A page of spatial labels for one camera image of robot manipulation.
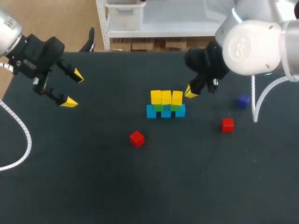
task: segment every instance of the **cable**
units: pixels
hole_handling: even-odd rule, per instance
[[[254,115],[254,111],[256,110],[256,77],[251,76],[251,108],[252,115]]]
[[[10,66],[9,64],[3,63],[3,65],[1,67],[6,68],[7,70],[9,70],[11,72],[13,72],[13,70],[14,70],[13,66]],[[25,154],[17,162],[14,162],[14,163],[4,166],[4,167],[0,167],[0,171],[4,171],[7,169],[14,168],[14,167],[20,165],[22,162],[24,162],[24,160],[29,156],[29,153],[31,151],[32,140],[31,140],[30,133],[29,133],[26,125],[22,122],[22,120],[2,100],[0,100],[0,105],[18,122],[18,124],[23,129],[23,131],[26,135],[26,138],[27,138],[27,149],[26,149]]]
[[[299,80],[299,75],[293,76],[294,80]],[[252,115],[253,115],[253,122],[257,122],[258,120],[258,113],[260,111],[261,105],[263,103],[263,100],[267,96],[267,94],[278,84],[289,81],[289,78],[287,76],[281,77],[270,83],[266,89],[262,92],[260,98],[257,101],[256,104],[256,83],[255,83],[255,77],[251,77],[251,104],[252,104]]]

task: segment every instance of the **red block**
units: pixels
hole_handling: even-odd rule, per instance
[[[130,135],[130,142],[135,147],[140,147],[144,144],[144,136],[139,131],[135,131]]]
[[[232,133],[234,132],[235,124],[234,119],[224,118],[222,119],[222,132],[223,133]]]

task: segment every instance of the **yellow block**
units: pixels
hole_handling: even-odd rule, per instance
[[[61,104],[60,106],[66,106],[66,107],[75,107],[78,103],[74,101],[72,98],[67,97],[67,100],[65,103]]]
[[[193,98],[193,97],[198,97],[198,95],[195,94],[195,93],[192,93],[191,92],[191,87],[190,87],[190,85],[188,85],[187,90],[185,92],[185,97]]]
[[[172,93],[172,105],[181,106],[183,103],[183,92],[182,91],[173,91]]]
[[[161,98],[162,98],[162,104],[163,105],[170,105],[171,104],[171,91],[161,91]]]
[[[152,90],[150,92],[151,97],[151,104],[161,104],[162,98],[161,98],[161,90]]]

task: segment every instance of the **black table surface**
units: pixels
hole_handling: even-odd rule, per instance
[[[147,119],[151,90],[184,91],[195,74],[181,53],[66,53],[85,80],[58,69],[50,84],[79,105],[61,108],[23,75],[4,102],[32,135],[30,156],[0,173],[1,224],[292,224],[299,222],[299,88],[284,83],[257,124],[250,77],[228,74],[216,94],[184,98],[186,118]],[[257,95],[275,76],[257,78]],[[235,132],[220,132],[222,118]],[[0,166],[25,152],[18,124],[0,110]],[[129,142],[144,134],[140,149]]]

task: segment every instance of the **blue cube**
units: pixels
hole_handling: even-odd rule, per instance
[[[164,111],[161,112],[161,118],[171,118],[170,105],[164,105]]]
[[[171,118],[171,111],[161,112],[161,118]]]
[[[247,96],[247,95],[243,94],[238,99],[237,106],[241,109],[246,109],[249,102],[250,102],[250,96]]]
[[[147,118],[157,118],[157,112],[154,110],[154,105],[146,105]]]
[[[176,118],[184,118],[186,116],[185,104],[180,106],[179,111],[176,111]]]

